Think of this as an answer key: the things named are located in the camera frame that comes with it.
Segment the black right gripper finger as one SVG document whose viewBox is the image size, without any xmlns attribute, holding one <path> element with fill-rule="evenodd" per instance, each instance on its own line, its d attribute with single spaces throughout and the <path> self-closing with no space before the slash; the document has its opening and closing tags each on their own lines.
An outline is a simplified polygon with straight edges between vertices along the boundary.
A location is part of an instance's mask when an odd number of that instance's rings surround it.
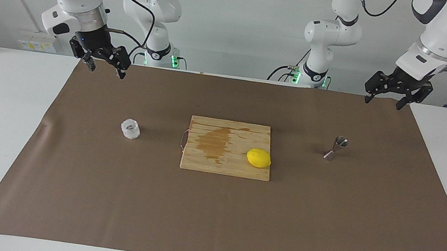
<svg viewBox="0 0 447 251">
<path fill-rule="evenodd" d="M 118 77 L 123 80 L 131 65 L 130 56 L 126 47 L 105 48 L 104 59 L 116 69 Z"/>
<path fill-rule="evenodd" d="M 96 68 L 95 62 L 93 60 L 94 52 L 92 50 L 85 50 L 76 37 L 70 39 L 69 46 L 71 47 L 73 56 L 84 62 L 87 65 L 89 71 L 93 72 Z"/>
</svg>

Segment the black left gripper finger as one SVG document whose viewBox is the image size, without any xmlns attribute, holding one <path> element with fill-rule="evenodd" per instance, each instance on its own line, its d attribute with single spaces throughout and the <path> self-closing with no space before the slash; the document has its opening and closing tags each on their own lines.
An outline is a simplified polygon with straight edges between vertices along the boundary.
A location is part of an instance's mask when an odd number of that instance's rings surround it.
<svg viewBox="0 0 447 251">
<path fill-rule="evenodd" d="M 365 89 L 368 95 L 365 96 L 365 103 L 369 103 L 372 99 L 379 94 L 386 94 L 392 92 L 392 88 L 395 86 L 395 78 L 392 75 L 384 74 L 377 71 L 370 79 L 365 83 Z"/>
<path fill-rule="evenodd" d="M 424 85 L 422 85 L 417 91 L 414 90 L 415 93 L 413 93 L 412 90 L 407 87 L 403 88 L 403 91 L 405 96 L 396 103 L 395 106 L 396 110 L 401 110 L 403 109 L 403 107 L 411 103 L 423 102 L 426 99 L 426 97 L 428 97 L 428 95 L 432 93 L 433 85 L 432 83 L 427 82 Z"/>
</svg>

